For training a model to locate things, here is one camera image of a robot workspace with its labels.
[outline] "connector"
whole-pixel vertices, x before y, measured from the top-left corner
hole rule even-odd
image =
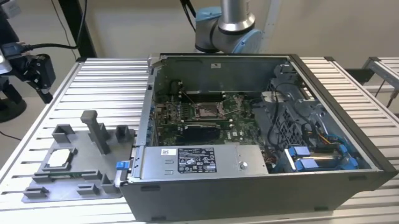
[[[0,46],[0,50],[7,60],[23,57],[27,53],[27,47],[21,43],[7,43]]]

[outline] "blue connector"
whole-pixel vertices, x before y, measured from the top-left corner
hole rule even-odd
[[[116,163],[116,170],[128,170],[131,166],[129,161],[119,161]]]

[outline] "slotted aluminum table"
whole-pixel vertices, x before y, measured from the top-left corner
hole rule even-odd
[[[336,62],[303,58],[330,93],[399,169],[399,121]],[[7,164],[0,171],[0,222],[133,223],[124,198],[29,203],[23,190],[52,144],[56,124],[84,130],[84,109],[96,109],[108,128],[127,124],[137,130],[148,72],[144,59],[88,59],[76,63]],[[399,223],[399,177],[376,191],[358,193],[335,211],[243,217],[183,223]]]

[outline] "yellow wire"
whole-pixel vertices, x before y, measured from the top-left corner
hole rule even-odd
[[[319,136],[328,144],[331,144],[331,142],[320,134],[319,134]]]

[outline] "motherboard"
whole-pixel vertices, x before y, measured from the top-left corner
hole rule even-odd
[[[160,146],[204,144],[263,145],[251,104],[260,101],[244,93],[179,92],[156,104]]]

